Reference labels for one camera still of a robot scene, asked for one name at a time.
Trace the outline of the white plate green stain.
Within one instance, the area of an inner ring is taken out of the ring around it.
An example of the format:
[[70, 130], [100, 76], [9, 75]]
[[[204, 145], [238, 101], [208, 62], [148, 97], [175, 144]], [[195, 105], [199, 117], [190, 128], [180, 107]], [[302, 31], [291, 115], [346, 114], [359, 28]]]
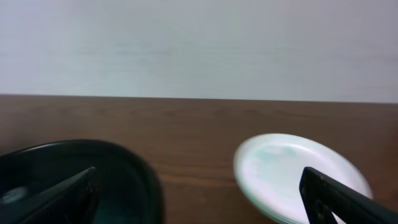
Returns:
[[265, 216], [277, 223], [308, 223], [299, 191], [312, 167], [368, 198], [371, 188], [357, 168], [334, 150], [290, 134], [261, 134], [244, 141], [233, 159], [236, 182]]

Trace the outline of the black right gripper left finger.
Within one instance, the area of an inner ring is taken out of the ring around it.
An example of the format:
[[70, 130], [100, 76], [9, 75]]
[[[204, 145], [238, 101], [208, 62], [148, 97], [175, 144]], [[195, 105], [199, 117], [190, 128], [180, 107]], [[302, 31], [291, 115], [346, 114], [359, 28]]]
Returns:
[[89, 167], [53, 186], [30, 193], [17, 187], [1, 196], [3, 224], [91, 224], [100, 200], [100, 180]]

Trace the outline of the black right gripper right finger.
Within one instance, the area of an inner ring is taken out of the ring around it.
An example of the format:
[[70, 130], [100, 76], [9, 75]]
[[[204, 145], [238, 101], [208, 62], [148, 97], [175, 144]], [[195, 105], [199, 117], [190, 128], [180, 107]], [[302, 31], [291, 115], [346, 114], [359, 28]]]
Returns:
[[310, 224], [397, 224], [397, 213], [332, 179], [305, 167], [299, 183], [300, 195]]

